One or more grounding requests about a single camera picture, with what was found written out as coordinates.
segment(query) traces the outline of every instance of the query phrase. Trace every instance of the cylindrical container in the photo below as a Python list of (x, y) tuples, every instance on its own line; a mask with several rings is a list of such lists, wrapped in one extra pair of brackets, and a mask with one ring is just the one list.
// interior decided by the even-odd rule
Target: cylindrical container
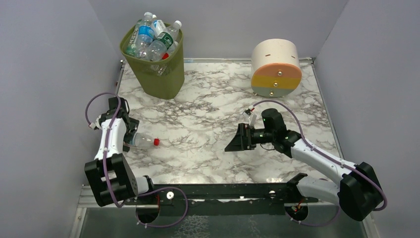
[(139, 149), (148, 149), (153, 146), (158, 146), (160, 143), (159, 139), (153, 138), (144, 133), (138, 133), (133, 136), (133, 140), (128, 144), (129, 146), (134, 146)]
[(302, 79), (295, 44), (283, 39), (259, 43), (251, 56), (251, 87), (266, 97), (281, 97), (295, 90)]

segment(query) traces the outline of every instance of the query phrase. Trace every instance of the yellow stripe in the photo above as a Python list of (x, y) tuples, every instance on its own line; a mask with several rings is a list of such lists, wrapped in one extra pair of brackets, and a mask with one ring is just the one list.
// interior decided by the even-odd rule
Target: yellow stripe
[(300, 78), (254, 75), (251, 79), (251, 86), (264, 88), (296, 89), (300, 82)]

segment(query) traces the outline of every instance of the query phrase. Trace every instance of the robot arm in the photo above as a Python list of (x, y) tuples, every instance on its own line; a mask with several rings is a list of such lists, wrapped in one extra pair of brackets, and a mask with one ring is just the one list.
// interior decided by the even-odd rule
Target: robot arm
[(130, 150), (130, 147), (126, 144), (131, 143), (139, 126), (139, 121), (128, 116), (127, 102), (124, 98), (120, 99), (121, 108), (109, 131), (109, 140), (106, 145), (106, 131), (118, 106), (116, 97), (109, 98), (109, 110), (100, 115), (96, 123), (91, 126), (94, 129), (100, 128), (102, 137), (95, 159), (85, 164), (85, 174), (95, 200), (101, 207), (113, 203), (107, 184), (103, 181), (105, 174), (103, 167), (104, 150), (106, 150), (106, 173), (115, 173), (115, 178), (110, 178), (110, 183), (118, 201), (135, 197), (151, 189), (149, 186), (151, 179), (148, 176), (136, 178), (122, 154), (123, 151), (128, 152)]
[[(251, 119), (255, 118), (251, 115), (252, 112), (247, 111)], [(264, 110), (262, 119), (264, 129), (255, 129), (252, 123), (238, 124), (236, 135), (225, 151), (253, 150), (256, 144), (271, 143), (278, 152), (310, 165), (332, 180), (329, 182), (307, 175), (299, 176), (294, 183), (302, 197), (315, 197), (337, 204), (349, 217), (357, 221), (363, 220), (383, 201), (377, 189), (358, 173), (350, 170), (354, 168), (380, 187), (376, 174), (369, 164), (363, 162), (357, 165), (345, 161), (319, 148), (315, 149), (316, 146), (306, 140), (310, 147), (299, 133), (287, 130), (281, 113), (276, 109)], [(333, 163), (321, 153), (338, 161), (340, 165)]]

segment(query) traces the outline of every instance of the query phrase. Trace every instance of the blue bottle label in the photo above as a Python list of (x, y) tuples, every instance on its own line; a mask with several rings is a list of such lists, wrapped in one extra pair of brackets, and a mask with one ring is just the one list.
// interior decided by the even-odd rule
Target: blue bottle label
[(149, 26), (141, 26), (139, 28), (139, 35), (147, 35), (153, 38), (154, 34), (155, 34), (155, 31)]

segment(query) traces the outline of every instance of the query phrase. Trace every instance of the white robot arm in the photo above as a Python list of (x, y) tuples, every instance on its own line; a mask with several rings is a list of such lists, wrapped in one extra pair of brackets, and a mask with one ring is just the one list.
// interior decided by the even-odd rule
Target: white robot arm
[(255, 117), (250, 109), (245, 113), (249, 115), (250, 123), (238, 124), (236, 135), (225, 148), (226, 152), (253, 150), (256, 144), (271, 143), (276, 151), (310, 165), (332, 180), (324, 181), (307, 175), (297, 176), (297, 180), (293, 178), (302, 197), (315, 197), (339, 205), (357, 221), (363, 220), (384, 201), (379, 181), (369, 164), (363, 162), (357, 165), (317, 148), (300, 133), (288, 130), (276, 109), (262, 112), (264, 129), (254, 128)]

